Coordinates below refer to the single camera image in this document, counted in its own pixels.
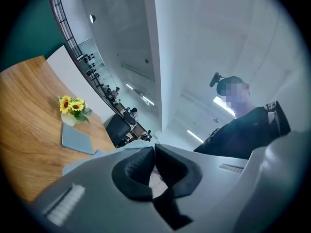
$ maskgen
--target metal railing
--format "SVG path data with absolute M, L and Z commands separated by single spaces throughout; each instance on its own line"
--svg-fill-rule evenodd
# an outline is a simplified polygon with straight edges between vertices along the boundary
M 73 34 L 71 32 L 70 26 L 68 24 L 63 4 L 61 0 L 52 0 L 54 11 L 57 17 L 57 20 L 61 26 L 61 29 L 64 33 L 64 36 L 67 40 L 68 45 L 70 46 L 71 50 L 73 51 L 76 58 L 79 58 L 82 53 L 81 50 L 76 42 L 76 40 L 73 37 Z

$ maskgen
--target gray folder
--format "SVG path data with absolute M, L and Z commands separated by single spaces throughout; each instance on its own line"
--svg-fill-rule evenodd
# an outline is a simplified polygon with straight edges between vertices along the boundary
M 91 139 L 67 124 L 63 124 L 62 146 L 82 153 L 94 154 Z

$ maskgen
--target wooden table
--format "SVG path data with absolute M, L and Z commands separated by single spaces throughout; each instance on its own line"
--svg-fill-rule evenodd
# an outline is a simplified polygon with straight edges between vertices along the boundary
M 43 56 L 3 71 L 0 91 L 1 162 L 17 195 L 33 201 L 62 176 L 66 164 L 90 157 L 61 146 L 58 96 L 75 96 Z M 89 121 L 74 128 L 90 136 L 94 151 L 115 149 L 101 119 L 93 113 Z

